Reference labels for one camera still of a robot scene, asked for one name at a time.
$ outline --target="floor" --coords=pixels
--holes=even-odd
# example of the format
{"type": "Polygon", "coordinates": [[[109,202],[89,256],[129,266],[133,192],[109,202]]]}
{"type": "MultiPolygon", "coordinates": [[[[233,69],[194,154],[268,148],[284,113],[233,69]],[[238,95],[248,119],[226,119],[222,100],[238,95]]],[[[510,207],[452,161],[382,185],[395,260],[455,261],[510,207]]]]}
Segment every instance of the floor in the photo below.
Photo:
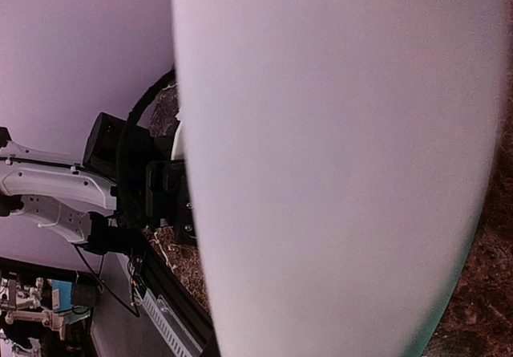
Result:
{"type": "MultiPolygon", "coordinates": [[[[130,302],[126,259],[108,254],[102,279],[125,302],[130,302]]],[[[109,294],[103,294],[95,308],[91,336],[99,357],[172,357],[168,345],[150,318],[143,313],[133,317],[109,294]]]]}

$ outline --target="white robotic arm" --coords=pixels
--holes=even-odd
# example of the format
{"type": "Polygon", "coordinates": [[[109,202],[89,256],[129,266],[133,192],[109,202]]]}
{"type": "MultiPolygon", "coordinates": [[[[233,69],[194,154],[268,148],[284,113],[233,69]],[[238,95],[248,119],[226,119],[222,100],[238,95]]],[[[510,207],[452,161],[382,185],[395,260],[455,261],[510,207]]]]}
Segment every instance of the white robotic arm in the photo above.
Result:
{"type": "Polygon", "coordinates": [[[64,340],[65,323],[64,317],[54,314],[51,309],[41,306],[43,278],[37,278],[35,287],[31,287],[29,291],[29,298],[20,299],[16,295],[17,283],[14,279],[9,280],[9,286],[14,286],[10,294],[13,294],[10,303],[0,304],[0,309],[6,312],[6,323],[8,325],[14,324],[15,321],[28,321],[33,323],[42,323],[43,326],[50,328],[52,331],[57,331],[62,340],[64,340]],[[42,307],[42,311],[35,312],[29,309],[36,309],[42,307]]]}
{"type": "Polygon", "coordinates": [[[24,195],[23,207],[11,215],[25,216],[35,221],[39,228],[50,229],[68,242],[82,244],[91,233],[91,219],[87,213],[72,209],[52,197],[24,195]]]}
{"type": "Polygon", "coordinates": [[[0,193],[35,194],[81,201],[115,210],[115,184],[81,168],[64,155],[25,148],[8,141],[0,148],[0,193]]]}

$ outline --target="blue object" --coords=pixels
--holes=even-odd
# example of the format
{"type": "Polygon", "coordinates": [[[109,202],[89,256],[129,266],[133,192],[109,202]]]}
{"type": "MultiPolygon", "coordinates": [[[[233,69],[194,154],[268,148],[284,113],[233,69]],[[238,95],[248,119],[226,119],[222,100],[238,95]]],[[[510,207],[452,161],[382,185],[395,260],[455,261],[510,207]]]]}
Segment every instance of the blue object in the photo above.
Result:
{"type": "Polygon", "coordinates": [[[62,313],[73,310],[71,305],[71,287],[73,283],[52,280],[52,310],[54,313],[62,313]]]}
{"type": "Polygon", "coordinates": [[[75,313],[71,312],[64,315],[64,323],[71,325],[72,323],[77,323],[78,321],[88,318],[90,315],[90,309],[82,306],[75,306],[75,313]]]}

